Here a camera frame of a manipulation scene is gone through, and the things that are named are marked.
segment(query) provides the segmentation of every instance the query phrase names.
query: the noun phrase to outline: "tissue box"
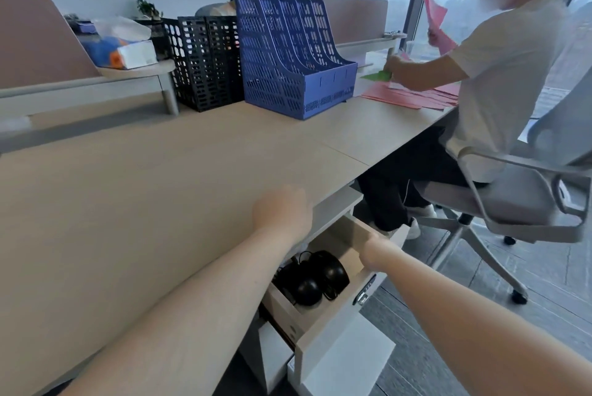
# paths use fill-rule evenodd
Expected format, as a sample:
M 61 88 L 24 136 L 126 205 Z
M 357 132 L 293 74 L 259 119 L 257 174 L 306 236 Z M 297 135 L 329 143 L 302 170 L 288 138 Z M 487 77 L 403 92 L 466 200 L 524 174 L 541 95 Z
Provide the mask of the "tissue box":
M 82 41 L 82 46 L 97 67 L 129 70 L 157 63 L 151 40 L 128 42 L 105 37 L 95 41 Z

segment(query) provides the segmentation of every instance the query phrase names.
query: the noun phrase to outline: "chair base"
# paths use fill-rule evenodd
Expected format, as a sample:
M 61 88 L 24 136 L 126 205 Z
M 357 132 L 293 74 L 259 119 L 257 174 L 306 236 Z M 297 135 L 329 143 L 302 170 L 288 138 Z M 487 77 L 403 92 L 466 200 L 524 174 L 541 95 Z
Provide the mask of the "chair base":
M 450 236 L 446 239 L 446 242 L 436 252 L 434 258 L 428 263 L 428 265 L 434 270 L 438 271 L 442 268 L 446 260 L 450 257 L 452 252 L 461 240 L 465 240 L 469 243 L 470 247 L 482 258 L 487 265 L 489 265 L 493 271 L 505 280 L 508 284 L 514 288 L 512 294 L 512 301 L 516 304 L 526 304 L 528 302 L 528 291 L 512 275 L 500 262 L 496 259 L 491 251 L 483 244 L 481 239 L 477 236 L 475 231 L 471 228 L 471 223 L 474 219 L 472 215 L 463 213 L 458 217 L 450 209 L 445 209 L 444 213 L 447 218 L 418 218 L 417 222 L 421 226 L 426 226 L 436 229 L 444 229 L 450 232 Z

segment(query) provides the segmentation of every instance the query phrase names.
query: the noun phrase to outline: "chair seat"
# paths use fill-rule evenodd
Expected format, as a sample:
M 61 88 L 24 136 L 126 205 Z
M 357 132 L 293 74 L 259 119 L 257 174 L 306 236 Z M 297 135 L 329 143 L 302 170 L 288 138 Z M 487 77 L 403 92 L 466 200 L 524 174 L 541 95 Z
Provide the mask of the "chair seat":
M 472 190 L 437 182 L 416 182 L 428 201 L 483 217 Z M 549 183 L 536 170 L 508 165 L 499 178 L 479 189 L 487 215 L 504 224 L 553 226 L 559 217 Z

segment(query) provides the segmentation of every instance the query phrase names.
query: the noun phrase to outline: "open drawer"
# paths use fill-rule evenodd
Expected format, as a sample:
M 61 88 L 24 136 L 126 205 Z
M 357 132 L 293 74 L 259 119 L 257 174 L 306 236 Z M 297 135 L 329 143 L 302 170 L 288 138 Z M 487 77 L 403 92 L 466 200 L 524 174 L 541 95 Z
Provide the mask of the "open drawer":
M 269 286 L 263 305 L 295 345 L 297 381 L 303 381 L 315 368 L 386 278 L 360 262 L 358 251 L 373 232 L 370 226 L 345 214 L 308 244 L 308 251 L 326 250 L 337 257 L 349 276 L 350 284 L 334 301 L 323 297 L 315 307 L 293 306 L 275 285 Z M 408 232 L 408 227 L 401 227 L 392 241 L 403 245 Z

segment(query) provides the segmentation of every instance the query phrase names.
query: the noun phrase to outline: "white shoe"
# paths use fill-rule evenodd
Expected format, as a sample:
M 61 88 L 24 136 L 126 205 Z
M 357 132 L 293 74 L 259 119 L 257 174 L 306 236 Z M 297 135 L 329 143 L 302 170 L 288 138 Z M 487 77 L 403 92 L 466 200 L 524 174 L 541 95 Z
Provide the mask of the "white shoe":
M 411 223 L 411 228 L 409 229 L 409 233 L 407 235 L 407 240 L 415 240 L 415 239 L 419 238 L 419 236 L 421 235 L 421 229 L 419 228 L 419 224 L 417 223 L 417 220 L 415 218 L 412 218 L 411 220 L 412 220 L 412 223 Z M 378 229 L 378 227 L 376 226 L 374 221 L 371 221 L 369 226 L 372 229 L 374 229 L 375 231 L 378 231 L 380 234 L 387 237 L 389 240 L 392 239 L 398 231 L 398 229 L 395 229 L 394 231 L 383 231 L 382 229 Z
M 438 214 L 434 209 L 434 205 L 430 204 L 424 208 L 406 208 L 407 212 L 416 217 L 437 218 Z

